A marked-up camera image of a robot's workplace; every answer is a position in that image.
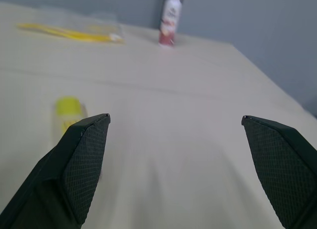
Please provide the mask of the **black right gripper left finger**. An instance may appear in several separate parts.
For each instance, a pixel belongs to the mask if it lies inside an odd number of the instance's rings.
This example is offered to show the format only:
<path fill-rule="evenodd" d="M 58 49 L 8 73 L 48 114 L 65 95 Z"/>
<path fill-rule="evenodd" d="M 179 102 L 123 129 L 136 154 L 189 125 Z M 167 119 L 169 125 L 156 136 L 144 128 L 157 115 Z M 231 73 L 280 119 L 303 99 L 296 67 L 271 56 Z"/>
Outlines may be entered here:
<path fill-rule="evenodd" d="M 0 214 L 0 229 L 81 229 L 101 175 L 109 114 L 71 125 Z"/>

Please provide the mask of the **yellow capped glue stick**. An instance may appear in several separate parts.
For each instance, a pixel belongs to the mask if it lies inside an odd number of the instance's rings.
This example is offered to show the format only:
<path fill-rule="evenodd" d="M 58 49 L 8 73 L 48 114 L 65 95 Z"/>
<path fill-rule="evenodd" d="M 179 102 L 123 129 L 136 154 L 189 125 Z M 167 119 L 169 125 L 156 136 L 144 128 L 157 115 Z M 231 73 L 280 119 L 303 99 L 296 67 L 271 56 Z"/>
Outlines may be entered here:
<path fill-rule="evenodd" d="M 52 108 L 52 143 L 56 145 L 67 129 L 87 118 L 87 110 L 78 98 L 64 96 L 56 100 Z"/>

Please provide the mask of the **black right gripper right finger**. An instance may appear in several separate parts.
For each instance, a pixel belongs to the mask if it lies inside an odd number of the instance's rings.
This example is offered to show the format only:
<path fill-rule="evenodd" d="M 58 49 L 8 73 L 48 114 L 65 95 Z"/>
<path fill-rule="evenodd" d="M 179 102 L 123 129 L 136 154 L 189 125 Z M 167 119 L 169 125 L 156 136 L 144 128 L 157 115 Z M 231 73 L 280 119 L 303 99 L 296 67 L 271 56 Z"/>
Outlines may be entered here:
<path fill-rule="evenodd" d="M 294 128 L 242 118 L 255 170 L 285 229 L 317 229 L 317 150 Z"/>

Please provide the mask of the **yellow toothbrush in clear packet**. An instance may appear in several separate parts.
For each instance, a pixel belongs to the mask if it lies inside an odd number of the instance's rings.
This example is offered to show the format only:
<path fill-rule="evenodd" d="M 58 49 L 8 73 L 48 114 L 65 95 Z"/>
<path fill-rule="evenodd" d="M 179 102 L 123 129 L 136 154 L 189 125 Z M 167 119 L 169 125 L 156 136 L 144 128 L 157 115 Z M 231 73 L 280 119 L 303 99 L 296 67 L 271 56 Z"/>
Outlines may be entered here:
<path fill-rule="evenodd" d="M 36 9 L 30 22 L 19 23 L 17 27 L 78 41 L 124 43 L 116 15 L 108 12 L 88 15 L 44 6 Z"/>

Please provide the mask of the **white and red bottle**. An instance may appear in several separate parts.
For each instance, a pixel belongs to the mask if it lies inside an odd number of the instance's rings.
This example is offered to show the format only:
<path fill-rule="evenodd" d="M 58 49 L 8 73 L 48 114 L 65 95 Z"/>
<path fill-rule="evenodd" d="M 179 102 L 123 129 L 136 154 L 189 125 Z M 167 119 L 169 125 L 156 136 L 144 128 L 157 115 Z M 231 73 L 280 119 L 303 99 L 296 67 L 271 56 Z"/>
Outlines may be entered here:
<path fill-rule="evenodd" d="M 174 39 L 181 14 L 181 0 L 165 0 L 159 28 L 159 44 L 174 46 Z"/>

